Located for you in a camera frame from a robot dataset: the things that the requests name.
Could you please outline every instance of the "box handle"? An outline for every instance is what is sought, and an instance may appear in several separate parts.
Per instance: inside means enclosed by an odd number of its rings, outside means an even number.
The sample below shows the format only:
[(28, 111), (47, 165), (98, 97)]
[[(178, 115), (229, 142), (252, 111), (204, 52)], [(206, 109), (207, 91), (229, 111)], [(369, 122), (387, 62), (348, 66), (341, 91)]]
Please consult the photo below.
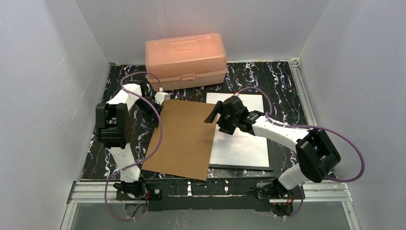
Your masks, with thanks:
[(195, 74), (187, 74), (187, 75), (182, 75), (182, 76), (180, 77), (180, 79), (181, 79), (182, 81), (193, 80), (193, 79), (195, 79), (195, 78), (196, 78), (196, 75), (195, 75)]

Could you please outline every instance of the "white wall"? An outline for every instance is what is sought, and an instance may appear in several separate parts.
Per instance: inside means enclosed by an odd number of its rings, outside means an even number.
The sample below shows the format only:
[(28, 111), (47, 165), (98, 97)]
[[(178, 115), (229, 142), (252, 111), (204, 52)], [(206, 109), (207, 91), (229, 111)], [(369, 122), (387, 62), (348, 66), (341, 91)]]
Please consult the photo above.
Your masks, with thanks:
[[(330, 1), (300, 58), (317, 121), (364, 153), (349, 183), (362, 229), (405, 229), (406, 3)], [(340, 142), (340, 178), (360, 161)]]
[(74, 0), (3, 1), (0, 63), (1, 229), (59, 229), (109, 64)]
[(145, 63), (145, 42), (220, 33), (228, 60), (290, 59), (328, 0), (76, 0), (109, 62)]

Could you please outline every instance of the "marble pattern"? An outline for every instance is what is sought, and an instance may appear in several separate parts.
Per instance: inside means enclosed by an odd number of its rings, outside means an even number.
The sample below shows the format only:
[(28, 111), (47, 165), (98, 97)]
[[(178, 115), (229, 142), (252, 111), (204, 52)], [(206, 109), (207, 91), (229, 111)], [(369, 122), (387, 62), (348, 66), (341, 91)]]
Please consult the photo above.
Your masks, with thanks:
[[(272, 118), (289, 124), (307, 124), (288, 62), (228, 63), (227, 66), (228, 73), (222, 84), (168, 91), (171, 99), (204, 102), (207, 92), (233, 93), (247, 86), (255, 86), (263, 90), (272, 101)], [(120, 78), (135, 71), (145, 70), (144, 65), (111, 67), (102, 102), (110, 100), (119, 92)], [(264, 103), (264, 109), (269, 110), (266, 103)], [(138, 161), (143, 159), (147, 152), (154, 128), (138, 112), (137, 106), (133, 106), (130, 116), (132, 124), (134, 124), (131, 149), (135, 161)], [(269, 148), (273, 155), (275, 169), (273, 172), (209, 168), (207, 177), (272, 177), (277, 176), (282, 170), (296, 163), (295, 153), (288, 148), (273, 141), (271, 141)], [(82, 172), (82, 179), (105, 180), (117, 170), (113, 157), (93, 134)], [(143, 171), (143, 174), (146, 178), (176, 177), (150, 171)]]

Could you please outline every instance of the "marble surface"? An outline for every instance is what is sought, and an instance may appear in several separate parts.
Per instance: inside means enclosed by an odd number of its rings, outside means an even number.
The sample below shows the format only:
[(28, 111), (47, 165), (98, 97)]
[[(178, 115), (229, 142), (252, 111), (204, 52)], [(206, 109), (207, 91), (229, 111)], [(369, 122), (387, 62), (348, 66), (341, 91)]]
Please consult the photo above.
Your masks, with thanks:
[[(272, 118), (289, 124), (307, 124), (288, 62), (228, 63), (227, 66), (228, 73), (222, 84), (168, 91), (171, 99), (204, 102), (207, 92), (233, 93), (244, 87), (254, 86), (263, 90), (272, 101)], [(144, 65), (111, 67), (102, 102), (110, 100), (119, 92), (120, 78), (135, 71), (145, 70)], [(269, 110), (266, 103), (264, 103), (264, 109)], [(134, 124), (131, 149), (135, 161), (138, 161), (143, 159), (147, 152), (154, 127), (149, 121), (142, 118), (137, 106), (133, 106), (130, 116), (132, 124)], [(272, 152), (273, 172), (209, 168), (207, 177), (273, 177), (296, 163), (296, 154), (288, 148), (270, 141), (269, 149)], [(82, 180), (105, 180), (117, 170), (113, 157), (93, 134), (82, 172)], [(145, 178), (176, 178), (176, 176), (145, 170), (143, 170), (143, 174)]]

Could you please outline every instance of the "orange storage box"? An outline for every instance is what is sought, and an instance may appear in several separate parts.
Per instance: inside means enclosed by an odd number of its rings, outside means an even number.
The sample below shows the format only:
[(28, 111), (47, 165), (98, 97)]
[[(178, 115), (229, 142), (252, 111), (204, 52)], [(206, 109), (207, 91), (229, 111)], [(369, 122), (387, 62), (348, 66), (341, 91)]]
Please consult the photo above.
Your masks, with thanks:
[[(219, 84), (227, 73), (227, 55), (220, 34), (177, 37), (145, 43), (147, 72), (164, 90)], [(155, 91), (159, 83), (148, 75)]]

